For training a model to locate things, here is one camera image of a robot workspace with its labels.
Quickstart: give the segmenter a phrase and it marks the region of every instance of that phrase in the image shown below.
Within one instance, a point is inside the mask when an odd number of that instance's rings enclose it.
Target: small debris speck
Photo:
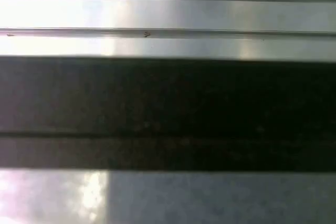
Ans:
[[[147,38],[148,36],[151,36],[151,33],[149,31],[145,31],[144,34],[143,34],[143,36],[145,38]]]

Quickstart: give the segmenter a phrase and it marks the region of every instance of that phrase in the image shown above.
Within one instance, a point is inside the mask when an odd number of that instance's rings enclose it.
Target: dark stripe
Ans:
[[[336,170],[335,84],[332,63],[4,57],[0,147],[21,158],[0,165]]]

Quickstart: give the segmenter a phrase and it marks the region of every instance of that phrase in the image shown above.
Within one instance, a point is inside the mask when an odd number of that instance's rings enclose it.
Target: stainless steel panel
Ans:
[[[335,1],[0,0],[0,55],[334,61]]]
[[[0,170],[3,224],[333,223],[335,175]]]
[[[93,39],[0,36],[0,45],[3,55],[11,56],[75,57],[80,54],[86,57],[336,61],[336,43],[332,37],[304,39],[265,35],[250,38]]]
[[[2,7],[0,27],[11,28],[173,28],[336,32],[336,5],[333,3],[0,0],[0,6]]]

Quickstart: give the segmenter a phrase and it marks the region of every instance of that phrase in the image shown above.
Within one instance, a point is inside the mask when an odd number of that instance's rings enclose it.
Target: shiny metal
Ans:
[[[333,223],[335,175],[0,170],[1,224]]]
[[[0,55],[334,62],[335,1],[0,0]]]

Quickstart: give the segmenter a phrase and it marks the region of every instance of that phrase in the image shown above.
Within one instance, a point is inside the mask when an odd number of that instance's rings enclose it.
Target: dark object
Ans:
[[[143,33],[143,36],[144,36],[145,38],[147,38],[147,37],[151,36],[151,33],[150,33],[149,31],[145,31],[145,32]]]
[[[0,58],[0,166],[335,171],[336,65]]]

